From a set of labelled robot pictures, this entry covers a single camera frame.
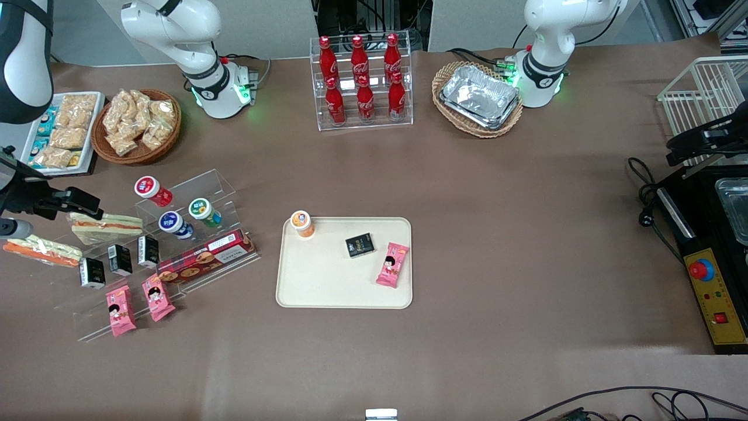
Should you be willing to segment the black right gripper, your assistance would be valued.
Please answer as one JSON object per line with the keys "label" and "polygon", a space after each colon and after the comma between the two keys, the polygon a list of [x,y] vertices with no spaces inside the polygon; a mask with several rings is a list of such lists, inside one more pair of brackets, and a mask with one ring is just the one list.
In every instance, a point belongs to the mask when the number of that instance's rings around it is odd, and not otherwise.
{"label": "black right gripper", "polygon": [[2,212],[34,214],[54,220],[57,213],[80,213],[101,220],[101,200],[82,189],[65,190],[49,186],[50,177],[18,161],[11,154],[2,154]]}

